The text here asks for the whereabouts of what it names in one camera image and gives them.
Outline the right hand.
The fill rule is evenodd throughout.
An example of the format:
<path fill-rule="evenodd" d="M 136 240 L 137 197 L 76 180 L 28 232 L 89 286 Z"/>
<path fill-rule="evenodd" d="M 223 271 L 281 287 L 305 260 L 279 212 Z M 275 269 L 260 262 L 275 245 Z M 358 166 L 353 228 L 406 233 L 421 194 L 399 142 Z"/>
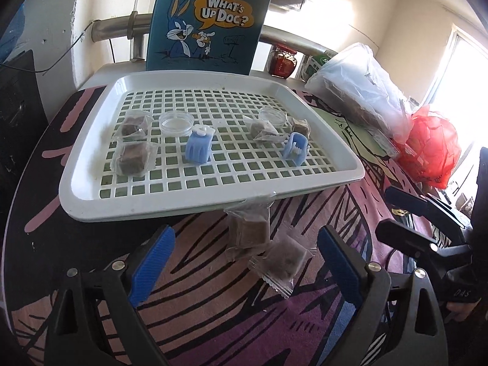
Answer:
<path fill-rule="evenodd" d="M 481 314 L 479 319 L 485 321 L 487 319 L 486 312 L 483 311 L 482 307 L 480 306 L 481 300 L 478 300 L 474 303 L 455 303 L 455 302 L 448 302 L 446 304 L 446 309 L 448 310 L 448 315 L 445 318 L 445 322 L 448 323 L 450 321 L 464 321 L 467 319 L 474 311 L 479 311 Z"/>

